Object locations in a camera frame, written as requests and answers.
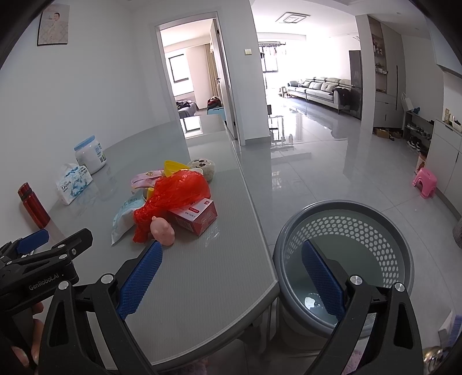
white plastic jar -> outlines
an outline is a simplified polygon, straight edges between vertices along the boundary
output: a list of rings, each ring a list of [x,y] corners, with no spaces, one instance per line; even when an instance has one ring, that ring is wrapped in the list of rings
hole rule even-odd
[[[86,166],[91,175],[106,164],[106,156],[94,135],[80,142],[74,147],[74,151],[79,165]]]

red bottle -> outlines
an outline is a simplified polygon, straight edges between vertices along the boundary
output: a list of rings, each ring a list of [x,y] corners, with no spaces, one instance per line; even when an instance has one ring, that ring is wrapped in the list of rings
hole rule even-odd
[[[50,221],[50,216],[27,182],[19,188],[18,194],[30,217],[37,224],[37,227],[39,229],[45,228]]]

doorway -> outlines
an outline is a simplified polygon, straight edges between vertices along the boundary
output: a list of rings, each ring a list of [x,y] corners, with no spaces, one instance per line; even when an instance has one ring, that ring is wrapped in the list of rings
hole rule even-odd
[[[223,41],[215,13],[159,26],[158,43],[172,104],[183,128],[193,116],[218,115],[232,139],[239,139]]]

beige curtain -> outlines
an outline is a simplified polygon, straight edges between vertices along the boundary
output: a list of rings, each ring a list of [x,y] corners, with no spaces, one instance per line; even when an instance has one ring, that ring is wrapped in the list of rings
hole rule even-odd
[[[218,95],[217,91],[217,67],[215,65],[215,57],[213,56],[213,51],[210,50],[210,44],[204,45],[205,52],[207,55],[207,65],[208,65],[208,81],[210,85],[210,91],[213,96]]]

pink pouch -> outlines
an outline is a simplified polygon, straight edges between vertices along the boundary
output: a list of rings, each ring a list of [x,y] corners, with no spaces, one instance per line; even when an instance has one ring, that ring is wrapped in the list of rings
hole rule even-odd
[[[161,176],[163,176],[162,170],[150,170],[149,172],[136,175],[130,180],[130,183],[132,184],[132,189],[153,188],[156,180]]]

